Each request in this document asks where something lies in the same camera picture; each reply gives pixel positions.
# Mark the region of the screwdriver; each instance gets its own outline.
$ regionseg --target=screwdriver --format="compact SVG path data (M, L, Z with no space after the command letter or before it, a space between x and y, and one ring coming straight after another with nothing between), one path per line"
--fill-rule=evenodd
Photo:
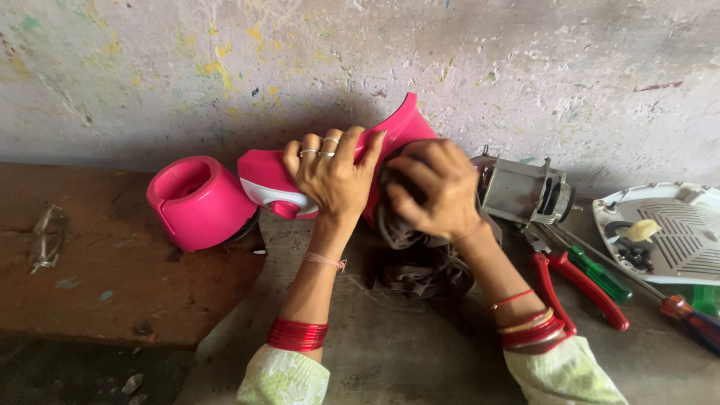
M632 290L624 285L613 273L609 272L599 263L595 263L588 257L581 248L570 246L563 238L547 225L542 225L543 229L548 231L555 239L557 239L567 250L567 258L570 259L577 268L582 270L595 284L605 291L615 302L622 303L632 297Z
M628 275L633 281L637 282L641 287L650 292L655 297L659 298L662 304L660 305L660 312L665 315L673 317L679 321L683 326L686 327L688 333L694 340L707 347L716 355L720 356L720 321L717 319L707 316L706 314L694 309L682 295L667 295L653 288L650 284L641 279L637 273L630 269L626 269L617 263L610 260L606 255L600 253L597 249L593 248L589 244L585 243L582 239L573 235L567 229L556 226L566 235L570 236L577 242L580 242L585 248L591 250L594 254L605 260L607 263L612 264L616 269L622 271Z

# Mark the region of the green floral sleeve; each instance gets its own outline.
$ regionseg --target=green floral sleeve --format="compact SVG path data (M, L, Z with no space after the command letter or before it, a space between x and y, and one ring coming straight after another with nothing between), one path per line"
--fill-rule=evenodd
M330 372L320 363L265 344L248 363L238 403L252 405L320 405Z
M584 337L573 336L542 355L505 352L505 361L531 405L627 404Z

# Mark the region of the white wall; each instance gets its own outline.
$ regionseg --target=white wall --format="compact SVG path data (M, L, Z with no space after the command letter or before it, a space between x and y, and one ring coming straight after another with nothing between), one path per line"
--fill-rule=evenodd
M718 1L6 0L0 13L2 160L232 166L248 148L373 126L417 92L469 154L551 156L584 191L720 185Z

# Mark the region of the pliers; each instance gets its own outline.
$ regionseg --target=pliers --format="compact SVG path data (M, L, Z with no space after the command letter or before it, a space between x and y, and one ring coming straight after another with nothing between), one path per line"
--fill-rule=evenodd
M598 285L596 285L585 273L581 272L567 258L567 252L558 254L552 252L550 248L530 229L526 228L523 232L525 238L532 245L535 253L528 258L528 265L533 269L537 276L536 291L543 301L552 307L553 311L565 321L565 333L569 336L577 334L577 327L572 323L570 317L557 300L555 289L550 281L549 266L564 275L573 284L578 286L595 305L603 312L610 326L619 331L624 331L630 327L630 322L625 318L622 311L618 308L613 300L605 294Z

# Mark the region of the vented grille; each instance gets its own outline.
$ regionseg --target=vented grille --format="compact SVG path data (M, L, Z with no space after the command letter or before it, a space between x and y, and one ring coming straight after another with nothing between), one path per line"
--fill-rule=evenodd
M645 204L637 208L642 219L662 227L655 234L657 248L676 272L720 276L720 249L708 245L706 232L720 234L720 214L685 204Z

